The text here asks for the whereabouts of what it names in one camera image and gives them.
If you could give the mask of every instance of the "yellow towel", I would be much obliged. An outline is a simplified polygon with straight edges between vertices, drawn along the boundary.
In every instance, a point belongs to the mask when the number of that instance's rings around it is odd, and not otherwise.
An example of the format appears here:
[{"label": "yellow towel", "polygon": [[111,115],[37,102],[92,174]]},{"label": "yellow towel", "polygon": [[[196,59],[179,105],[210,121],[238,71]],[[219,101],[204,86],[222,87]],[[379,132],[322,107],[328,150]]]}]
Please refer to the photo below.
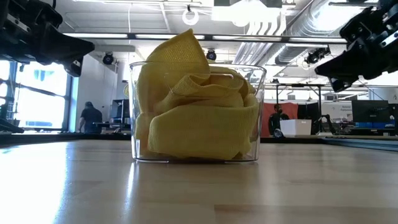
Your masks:
[{"label": "yellow towel", "polygon": [[210,67],[188,30],[148,57],[137,81],[140,154],[232,159],[256,125],[255,89],[234,70]]}]

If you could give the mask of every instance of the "clear plastic container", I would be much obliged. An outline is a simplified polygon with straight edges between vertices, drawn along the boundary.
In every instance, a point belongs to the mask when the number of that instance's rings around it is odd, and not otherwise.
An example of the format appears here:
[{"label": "clear plastic container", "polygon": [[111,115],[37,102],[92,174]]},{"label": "clear plastic container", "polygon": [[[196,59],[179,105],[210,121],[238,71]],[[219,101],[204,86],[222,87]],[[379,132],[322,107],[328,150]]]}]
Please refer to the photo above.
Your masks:
[{"label": "clear plastic container", "polygon": [[137,62],[129,82],[132,157],[246,162],[259,156],[266,70]]}]

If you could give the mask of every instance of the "man in dark shirt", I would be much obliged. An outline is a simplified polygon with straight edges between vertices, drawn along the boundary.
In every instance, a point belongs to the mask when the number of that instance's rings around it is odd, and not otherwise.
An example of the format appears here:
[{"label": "man in dark shirt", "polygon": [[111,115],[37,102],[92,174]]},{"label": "man in dark shirt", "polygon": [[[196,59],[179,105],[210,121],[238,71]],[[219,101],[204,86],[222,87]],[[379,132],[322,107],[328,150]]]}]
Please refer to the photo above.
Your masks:
[{"label": "man in dark shirt", "polygon": [[94,108],[92,102],[86,102],[80,116],[79,131],[84,125],[85,134],[101,134],[101,127],[97,127],[94,122],[102,122],[102,113]]},{"label": "man in dark shirt", "polygon": [[283,114],[282,106],[279,104],[274,105],[275,113],[269,116],[268,130],[270,135],[274,135],[275,129],[280,129],[280,121],[289,119],[289,116]]}]

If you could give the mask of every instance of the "workbench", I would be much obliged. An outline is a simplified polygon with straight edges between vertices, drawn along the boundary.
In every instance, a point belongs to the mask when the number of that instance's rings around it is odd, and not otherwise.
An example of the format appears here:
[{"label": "workbench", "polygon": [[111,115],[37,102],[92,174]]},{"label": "workbench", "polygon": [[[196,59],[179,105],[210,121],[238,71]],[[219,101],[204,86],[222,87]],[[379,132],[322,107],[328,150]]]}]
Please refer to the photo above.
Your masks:
[{"label": "workbench", "polygon": [[130,141],[0,147],[0,223],[397,223],[398,153],[261,144],[246,164],[148,164]]}]

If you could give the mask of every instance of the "white box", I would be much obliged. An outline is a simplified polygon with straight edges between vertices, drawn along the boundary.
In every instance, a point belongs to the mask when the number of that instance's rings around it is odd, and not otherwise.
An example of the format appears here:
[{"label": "white box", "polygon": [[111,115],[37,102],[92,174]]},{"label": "white box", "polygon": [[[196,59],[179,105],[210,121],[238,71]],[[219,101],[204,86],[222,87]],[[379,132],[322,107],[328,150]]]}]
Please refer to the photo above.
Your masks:
[{"label": "white box", "polygon": [[311,123],[309,119],[290,119],[280,121],[280,130],[286,135],[311,135]]}]

